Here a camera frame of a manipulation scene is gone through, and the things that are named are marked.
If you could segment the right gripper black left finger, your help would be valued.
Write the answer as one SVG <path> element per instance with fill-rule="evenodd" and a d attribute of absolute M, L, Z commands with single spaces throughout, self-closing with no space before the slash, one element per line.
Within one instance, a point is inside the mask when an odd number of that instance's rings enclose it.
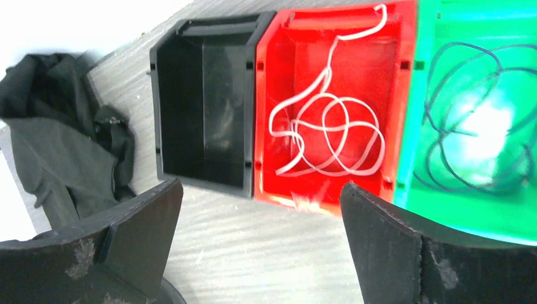
<path fill-rule="evenodd" d="M 1 243 L 2 303 L 183 303 L 164 278 L 178 179 L 28 241 Z"/>

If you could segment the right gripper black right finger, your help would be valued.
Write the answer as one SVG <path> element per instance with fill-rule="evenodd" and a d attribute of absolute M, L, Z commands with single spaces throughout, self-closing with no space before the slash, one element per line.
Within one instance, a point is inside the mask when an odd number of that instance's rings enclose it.
<path fill-rule="evenodd" d="M 534 246 L 452 229 L 352 182 L 339 202 L 364 302 L 536 302 Z"/>

